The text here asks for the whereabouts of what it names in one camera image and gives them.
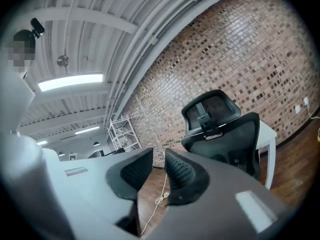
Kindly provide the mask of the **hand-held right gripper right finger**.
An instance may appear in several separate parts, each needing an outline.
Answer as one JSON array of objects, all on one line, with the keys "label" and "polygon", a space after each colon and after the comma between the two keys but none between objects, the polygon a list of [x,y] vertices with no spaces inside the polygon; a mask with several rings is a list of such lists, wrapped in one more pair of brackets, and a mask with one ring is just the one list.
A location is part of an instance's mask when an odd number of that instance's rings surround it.
[{"label": "hand-held right gripper right finger", "polygon": [[168,148],[165,171],[166,213],[143,240],[272,240],[294,214],[232,165]]}]

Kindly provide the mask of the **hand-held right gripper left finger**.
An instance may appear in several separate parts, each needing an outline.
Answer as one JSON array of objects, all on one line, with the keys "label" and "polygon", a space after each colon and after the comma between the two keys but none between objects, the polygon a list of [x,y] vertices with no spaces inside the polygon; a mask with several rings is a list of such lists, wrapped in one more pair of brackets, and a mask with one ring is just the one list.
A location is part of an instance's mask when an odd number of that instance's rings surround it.
[{"label": "hand-held right gripper left finger", "polygon": [[138,192],[152,170],[152,148],[74,161],[44,149],[44,158],[71,240],[141,240]]}]

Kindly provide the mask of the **black mesh office chair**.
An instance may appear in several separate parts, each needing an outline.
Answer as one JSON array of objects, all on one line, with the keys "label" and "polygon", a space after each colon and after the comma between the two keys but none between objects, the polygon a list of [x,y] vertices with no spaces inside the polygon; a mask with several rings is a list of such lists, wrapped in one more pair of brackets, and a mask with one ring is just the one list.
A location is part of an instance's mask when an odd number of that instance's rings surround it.
[{"label": "black mesh office chair", "polygon": [[215,89],[194,98],[181,114],[186,135],[181,144],[186,151],[229,164],[259,179],[260,117],[256,112],[242,115],[225,92]]}]

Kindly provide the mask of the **white metal shelf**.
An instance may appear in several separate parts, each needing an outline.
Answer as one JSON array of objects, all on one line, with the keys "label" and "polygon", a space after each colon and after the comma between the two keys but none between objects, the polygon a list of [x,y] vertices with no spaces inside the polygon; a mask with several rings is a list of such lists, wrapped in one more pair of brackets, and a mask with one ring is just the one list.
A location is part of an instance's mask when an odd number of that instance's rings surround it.
[{"label": "white metal shelf", "polygon": [[128,116],[109,120],[108,137],[116,150],[128,152],[142,147]]}]

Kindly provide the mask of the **white table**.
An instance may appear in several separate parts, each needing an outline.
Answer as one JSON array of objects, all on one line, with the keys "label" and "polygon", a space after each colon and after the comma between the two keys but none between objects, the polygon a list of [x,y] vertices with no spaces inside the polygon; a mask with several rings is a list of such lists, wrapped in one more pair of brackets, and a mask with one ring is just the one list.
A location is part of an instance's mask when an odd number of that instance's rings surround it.
[{"label": "white table", "polygon": [[267,149],[267,172],[265,187],[270,190],[276,165],[276,138],[277,133],[266,123],[260,120],[260,128],[257,140],[257,149]]}]

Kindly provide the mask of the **round ceiling fixture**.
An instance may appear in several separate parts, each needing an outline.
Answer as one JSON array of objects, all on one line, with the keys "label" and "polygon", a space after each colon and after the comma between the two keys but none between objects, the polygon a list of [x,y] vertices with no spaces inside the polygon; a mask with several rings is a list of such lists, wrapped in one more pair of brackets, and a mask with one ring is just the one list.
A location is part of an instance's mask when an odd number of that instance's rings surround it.
[{"label": "round ceiling fixture", "polygon": [[56,62],[59,67],[67,67],[69,65],[69,57],[67,55],[60,55]]}]

